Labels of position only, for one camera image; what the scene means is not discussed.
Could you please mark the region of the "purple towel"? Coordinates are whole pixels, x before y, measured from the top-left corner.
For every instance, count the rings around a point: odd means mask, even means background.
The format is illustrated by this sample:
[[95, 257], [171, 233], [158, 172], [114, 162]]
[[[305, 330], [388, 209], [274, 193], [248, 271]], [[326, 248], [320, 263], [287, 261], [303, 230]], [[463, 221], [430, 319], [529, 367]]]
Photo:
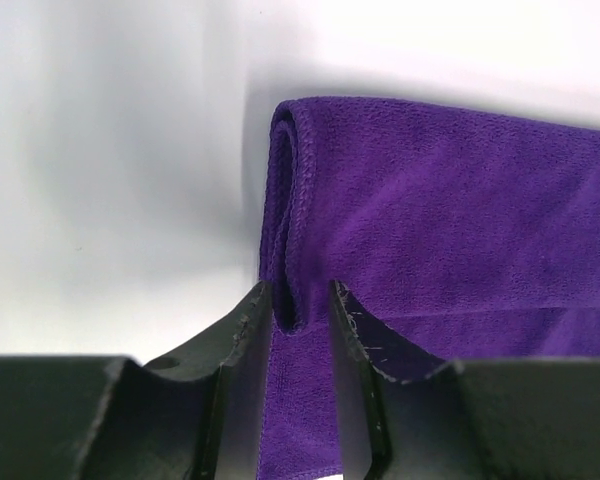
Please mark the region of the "purple towel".
[[282, 102], [259, 276], [258, 475], [341, 469], [328, 284], [443, 358], [600, 355], [600, 131], [367, 97]]

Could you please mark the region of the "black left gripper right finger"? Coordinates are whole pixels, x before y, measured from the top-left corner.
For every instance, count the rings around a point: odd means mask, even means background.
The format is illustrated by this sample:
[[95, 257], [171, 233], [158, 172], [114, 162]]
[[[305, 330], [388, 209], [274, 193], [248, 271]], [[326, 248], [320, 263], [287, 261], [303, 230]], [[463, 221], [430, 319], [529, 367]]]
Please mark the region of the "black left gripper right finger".
[[600, 479], [600, 357], [444, 360], [339, 281], [329, 330], [347, 479]]

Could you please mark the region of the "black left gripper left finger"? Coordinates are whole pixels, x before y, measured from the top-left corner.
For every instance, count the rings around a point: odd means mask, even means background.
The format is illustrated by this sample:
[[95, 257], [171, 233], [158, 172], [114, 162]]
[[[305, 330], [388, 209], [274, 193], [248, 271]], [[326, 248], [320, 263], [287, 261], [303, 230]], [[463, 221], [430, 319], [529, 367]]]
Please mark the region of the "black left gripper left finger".
[[271, 327], [262, 282], [145, 365], [0, 356], [0, 479], [255, 478]]

